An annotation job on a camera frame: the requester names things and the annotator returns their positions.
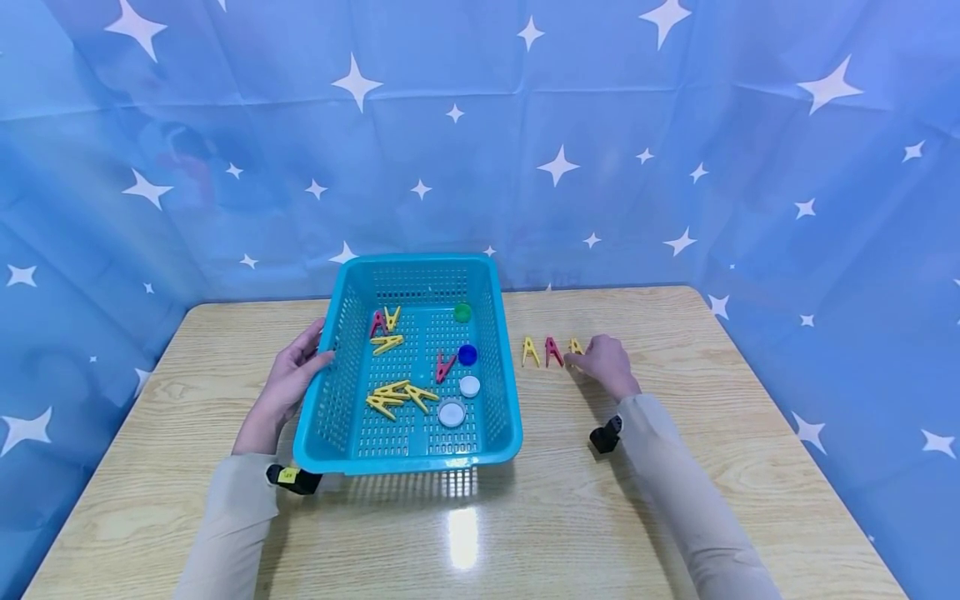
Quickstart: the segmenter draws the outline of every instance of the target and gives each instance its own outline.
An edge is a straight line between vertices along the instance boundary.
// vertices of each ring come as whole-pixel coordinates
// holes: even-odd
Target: fabric wall
[[[949,0],[3,2],[0,593],[189,307],[485,251],[507,289],[695,286],[910,596],[951,596],[957,31]]]

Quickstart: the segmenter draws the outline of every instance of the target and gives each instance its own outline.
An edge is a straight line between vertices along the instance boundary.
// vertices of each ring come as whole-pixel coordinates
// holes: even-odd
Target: green bottle cap
[[[470,320],[470,305],[469,304],[457,304],[453,307],[453,318],[457,320],[457,323],[466,323]]]

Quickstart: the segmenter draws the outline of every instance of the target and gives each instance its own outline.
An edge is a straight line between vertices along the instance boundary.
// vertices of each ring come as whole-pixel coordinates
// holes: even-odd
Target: beige sleeve
[[[267,467],[276,456],[228,456],[213,471],[206,512],[190,549],[175,600],[253,598],[263,542],[276,516],[276,487]]]
[[[666,521],[700,600],[779,599],[736,516],[649,394],[620,402],[620,441],[643,491]]]

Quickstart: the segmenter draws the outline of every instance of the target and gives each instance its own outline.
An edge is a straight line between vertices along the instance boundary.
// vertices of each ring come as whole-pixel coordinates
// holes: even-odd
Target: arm
[[[701,600],[776,600],[780,592],[746,533],[657,399],[643,394],[620,342],[600,335],[566,361],[620,398],[620,440],[639,483],[666,520]]]
[[[297,412],[306,387],[333,360],[333,352],[316,351],[323,328],[324,320],[317,320],[276,356],[232,454],[213,471],[204,519],[175,600],[253,598],[263,542],[277,515],[267,467],[276,461],[280,431]]]

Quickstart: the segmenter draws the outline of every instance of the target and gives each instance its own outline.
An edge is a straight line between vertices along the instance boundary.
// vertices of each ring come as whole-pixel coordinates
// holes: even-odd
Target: white bottle cap
[[[467,418],[467,407],[455,397],[444,398],[437,407],[437,416],[444,427],[459,427]]]
[[[460,393],[464,397],[474,397],[480,394],[480,380],[473,375],[467,375],[460,380]]]

